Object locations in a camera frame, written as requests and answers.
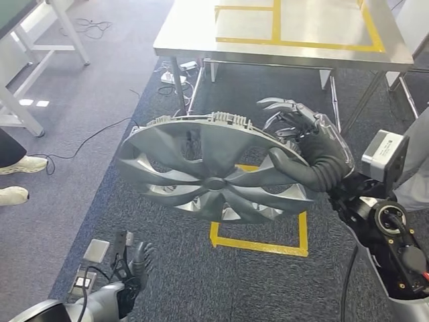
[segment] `white table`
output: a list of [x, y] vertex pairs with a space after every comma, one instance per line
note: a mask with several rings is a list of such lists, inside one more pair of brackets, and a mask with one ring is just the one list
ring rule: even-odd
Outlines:
[[[49, 0], [47, 3], [57, 14], [64, 31], [73, 44], [72, 46], [60, 45], [34, 45], [28, 35], [20, 26], [26, 16], [37, 8], [43, 1], [40, 0], [2, 0], [0, 1], [0, 41], [11, 34], [15, 34], [26, 48], [26, 53], [30, 62], [37, 64], [37, 67], [26, 79], [14, 94], [4, 85], [0, 85], [0, 101], [3, 108], [0, 109], [0, 126], [25, 127], [34, 136], [41, 137], [44, 134], [43, 127], [36, 121], [26, 108], [19, 103], [26, 92], [40, 76], [55, 52], [77, 51], [84, 65], [89, 65], [90, 60], [78, 34], [75, 31], [67, 14], [58, 3], [58, 0]], [[38, 59], [37, 52], [47, 52], [41, 60]]]
[[[176, 0], [154, 49], [158, 56], [170, 57], [176, 84], [180, 83], [179, 56], [210, 63], [319, 69], [322, 88], [331, 80], [339, 128], [332, 71], [377, 70], [343, 127], [344, 134], [387, 71], [406, 72], [413, 63], [385, 0]], [[203, 71], [204, 67], [187, 109], [181, 86], [176, 86], [183, 113], [192, 110]]]

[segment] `robotic hand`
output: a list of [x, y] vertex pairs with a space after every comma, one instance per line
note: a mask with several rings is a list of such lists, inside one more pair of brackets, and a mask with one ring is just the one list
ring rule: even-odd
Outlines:
[[127, 263], [127, 248], [119, 245], [122, 252], [115, 252], [111, 262], [113, 274], [119, 282], [112, 282], [87, 295], [73, 304], [47, 300], [9, 322], [124, 322], [134, 307], [136, 298], [146, 287], [152, 268], [154, 248], [149, 243], [140, 243], [133, 259]]
[[259, 101], [267, 105], [265, 111], [275, 111], [264, 130], [277, 122], [286, 122], [288, 128], [276, 131], [280, 140], [294, 140], [310, 167], [288, 158], [279, 148], [268, 151], [277, 170], [287, 174], [313, 191], [324, 193], [339, 185], [353, 172], [354, 161], [348, 146], [338, 130], [324, 114], [292, 100], [270, 97]]
[[398, 321], [429, 321], [429, 262], [406, 224], [406, 211], [394, 197], [393, 184], [402, 174], [408, 138], [380, 130], [362, 157], [363, 173], [354, 171], [348, 145], [324, 114], [294, 101], [268, 98], [258, 102], [275, 111], [264, 129], [286, 122], [279, 140], [294, 140], [310, 166], [296, 164], [282, 151], [268, 153], [277, 170], [317, 192], [327, 192], [339, 218], [356, 240], [342, 300], [357, 252], [366, 259]]

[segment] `white shoe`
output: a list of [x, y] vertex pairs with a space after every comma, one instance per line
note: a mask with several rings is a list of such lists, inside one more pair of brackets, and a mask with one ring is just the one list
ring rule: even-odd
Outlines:
[[0, 206], [14, 206], [26, 203], [30, 198], [27, 189], [20, 186], [10, 186], [0, 189]]
[[39, 172], [46, 168], [47, 160], [44, 158], [37, 158], [35, 156], [24, 156], [20, 161], [12, 164], [11, 166], [6, 166], [0, 168], [0, 174], [11, 174], [15, 172]]

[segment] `hubcap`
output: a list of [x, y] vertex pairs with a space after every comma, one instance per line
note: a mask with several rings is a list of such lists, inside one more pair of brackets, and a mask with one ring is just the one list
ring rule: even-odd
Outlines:
[[[188, 160], [181, 148], [189, 133], [199, 133], [201, 158]], [[133, 131], [120, 148], [121, 175], [140, 193], [194, 217], [217, 222], [261, 223], [296, 215], [312, 202], [311, 191], [277, 171], [265, 154], [256, 171], [237, 166], [252, 147], [277, 147], [308, 165], [295, 151], [253, 127], [245, 117], [211, 115], [160, 117]], [[167, 171], [155, 170], [153, 162]], [[262, 187], [287, 186], [280, 193]]]

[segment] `black pants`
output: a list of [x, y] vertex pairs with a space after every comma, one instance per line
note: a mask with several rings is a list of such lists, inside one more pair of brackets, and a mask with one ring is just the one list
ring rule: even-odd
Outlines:
[[15, 164], [26, 154], [27, 154], [27, 151], [22, 145], [0, 129], [0, 168]]

